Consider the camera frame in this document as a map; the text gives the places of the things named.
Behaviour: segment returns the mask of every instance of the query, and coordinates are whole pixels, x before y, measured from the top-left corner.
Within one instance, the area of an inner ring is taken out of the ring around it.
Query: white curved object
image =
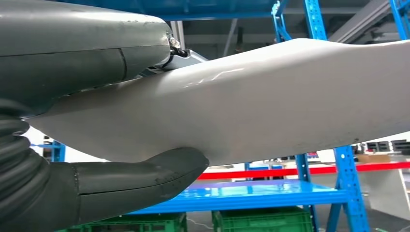
[[[410,42],[296,39],[62,99],[28,121],[106,160],[192,146],[211,165],[410,131]]]

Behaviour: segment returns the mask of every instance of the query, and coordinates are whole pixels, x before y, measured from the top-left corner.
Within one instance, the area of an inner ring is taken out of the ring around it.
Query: ceiling
[[[242,50],[275,43],[275,30],[270,11],[276,0],[58,0],[93,5],[134,13],[154,15],[165,21],[183,20],[188,48],[223,56],[233,18],[239,18],[228,44],[237,44],[238,28],[243,31]],[[327,36],[332,40],[338,30],[353,16],[372,3],[387,0],[319,0]],[[286,28],[292,38],[307,38],[308,28],[303,0],[288,0],[285,8]],[[379,15],[344,43],[371,44],[399,40],[391,14]]]

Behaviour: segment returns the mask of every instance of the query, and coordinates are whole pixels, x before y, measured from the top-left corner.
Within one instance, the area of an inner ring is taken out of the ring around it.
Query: robotic hand
[[[145,208],[207,168],[188,147],[140,163],[48,163],[19,136],[22,119],[62,96],[200,62],[164,21],[37,0],[0,1],[0,15],[0,231],[49,232]]]

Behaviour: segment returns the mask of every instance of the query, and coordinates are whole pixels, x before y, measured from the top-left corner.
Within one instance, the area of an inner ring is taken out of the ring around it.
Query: blue shelf
[[[194,184],[167,202],[130,214],[345,203],[347,191],[300,180]]]
[[[153,15],[165,21],[271,17],[273,0],[58,0]]]

